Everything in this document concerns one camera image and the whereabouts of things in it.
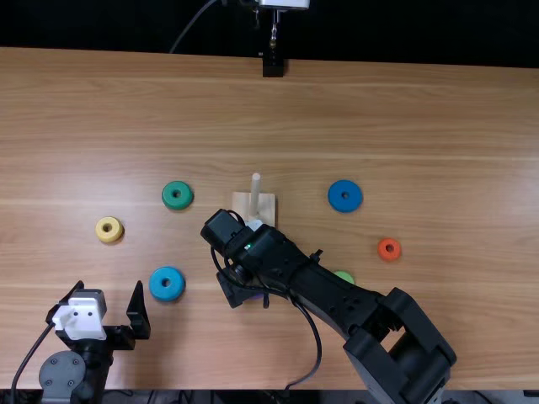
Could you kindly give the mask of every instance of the wooden block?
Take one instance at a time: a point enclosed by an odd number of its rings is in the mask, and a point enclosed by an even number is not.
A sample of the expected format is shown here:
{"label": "wooden block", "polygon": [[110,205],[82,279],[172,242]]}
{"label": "wooden block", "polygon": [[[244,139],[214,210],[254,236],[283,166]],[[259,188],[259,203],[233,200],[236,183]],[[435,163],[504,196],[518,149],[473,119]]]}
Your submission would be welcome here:
{"label": "wooden block", "polygon": [[260,219],[269,226],[275,226],[275,194],[259,194],[259,214],[253,217],[249,214],[250,192],[234,192],[232,194],[232,210],[236,211],[245,221]]}

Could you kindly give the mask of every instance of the black cable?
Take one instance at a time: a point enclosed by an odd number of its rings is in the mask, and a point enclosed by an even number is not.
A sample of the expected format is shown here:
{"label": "black cable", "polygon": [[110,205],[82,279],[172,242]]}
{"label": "black cable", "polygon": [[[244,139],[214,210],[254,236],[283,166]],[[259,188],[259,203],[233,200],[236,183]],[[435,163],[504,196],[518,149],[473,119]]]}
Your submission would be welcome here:
{"label": "black cable", "polygon": [[487,396],[485,396],[481,391],[474,390],[473,392],[477,394],[478,396],[480,396],[481,398],[483,398],[488,404],[493,404],[492,400],[490,400]]}
{"label": "black cable", "polygon": [[150,404],[150,401],[152,400],[153,394],[155,393],[155,390],[152,390],[150,392],[150,396],[148,397],[148,401],[146,401],[146,404]]}
{"label": "black cable", "polygon": [[135,395],[133,390],[108,390],[105,393],[103,393],[103,395],[106,396],[107,394],[110,394],[110,393],[120,393],[128,397],[133,397]]}
{"label": "black cable", "polygon": [[314,366],[312,367],[312,369],[311,369],[311,371],[309,373],[307,373],[306,375],[304,375],[300,379],[294,380],[291,383],[289,383],[285,387],[285,390],[289,390],[292,386],[299,385],[300,383],[311,379],[314,376],[314,374],[317,373],[317,370],[320,367],[320,363],[322,362],[322,341],[320,340],[320,334],[318,333],[316,324],[312,320],[312,317],[309,314],[309,312],[307,310],[305,310],[305,307],[303,307],[303,305],[300,302],[295,301],[292,298],[291,298],[291,302],[292,302],[292,305],[297,307],[297,310],[299,310],[302,313],[302,315],[305,316],[305,318],[309,322],[309,326],[311,326],[312,333],[314,334],[314,339],[317,342],[317,360],[316,360]]}
{"label": "black cable", "polygon": [[20,364],[19,369],[17,370],[17,373],[15,374],[15,377],[13,378],[13,383],[11,384],[11,397],[9,397],[9,402],[11,404],[15,404],[15,393],[17,391],[17,382],[19,381],[19,377],[22,375],[24,368],[30,361],[30,358],[32,358],[32,355],[35,353],[37,348],[41,345],[47,334],[51,331],[51,329],[54,327],[54,322],[51,322],[45,330],[41,333],[40,337],[37,338],[37,341],[35,341],[34,346],[30,348],[30,351],[26,354],[26,356],[23,359],[23,362]]}
{"label": "black cable", "polygon": [[201,16],[216,1],[217,0],[209,0],[206,4],[202,6],[202,8],[195,14],[195,16],[185,26],[184,30],[179,33],[178,38],[176,38],[176,41],[174,41],[174,44],[172,45],[168,53],[174,53],[174,51],[176,51],[176,47],[178,46],[179,42],[184,38],[185,34],[187,34],[187,31],[189,31],[189,29],[193,26],[193,24],[196,22],[199,16]]}
{"label": "black cable", "polygon": [[236,216],[236,220],[239,221],[239,224],[245,226],[245,220],[237,212],[232,209],[227,210],[227,212],[232,213],[234,216]]}

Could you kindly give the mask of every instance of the orange ring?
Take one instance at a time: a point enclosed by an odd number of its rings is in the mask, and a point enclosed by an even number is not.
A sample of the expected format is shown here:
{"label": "orange ring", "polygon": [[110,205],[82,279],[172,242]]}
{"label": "orange ring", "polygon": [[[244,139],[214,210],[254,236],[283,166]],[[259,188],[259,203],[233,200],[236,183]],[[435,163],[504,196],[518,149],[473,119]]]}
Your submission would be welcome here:
{"label": "orange ring", "polygon": [[378,243],[378,255],[384,261],[395,261],[401,256],[401,245],[397,240],[384,238]]}

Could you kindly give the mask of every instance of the wood grain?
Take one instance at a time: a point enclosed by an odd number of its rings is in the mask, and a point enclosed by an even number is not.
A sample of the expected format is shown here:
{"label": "wood grain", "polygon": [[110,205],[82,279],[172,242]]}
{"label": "wood grain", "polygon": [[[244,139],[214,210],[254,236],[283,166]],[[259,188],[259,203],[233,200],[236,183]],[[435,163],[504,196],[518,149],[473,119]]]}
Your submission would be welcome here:
{"label": "wood grain", "polygon": [[[204,221],[248,191],[277,195],[279,228],[358,284],[411,294],[455,349],[453,389],[536,388],[539,380],[539,72],[491,67],[260,61],[0,49],[0,387],[47,310],[79,279],[126,323],[135,282],[171,264],[182,300],[147,297],[152,338],[118,352],[109,388],[283,388],[312,366],[309,326],[285,301],[231,310]],[[329,185],[356,181],[340,215]],[[160,194],[187,181],[195,201]],[[125,225],[114,246],[93,233]],[[382,237],[402,259],[376,255]],[[318,322],[323,362],[303,387],[360,389],[343,341]],[[50,336],[20,387],[64,347]]]}

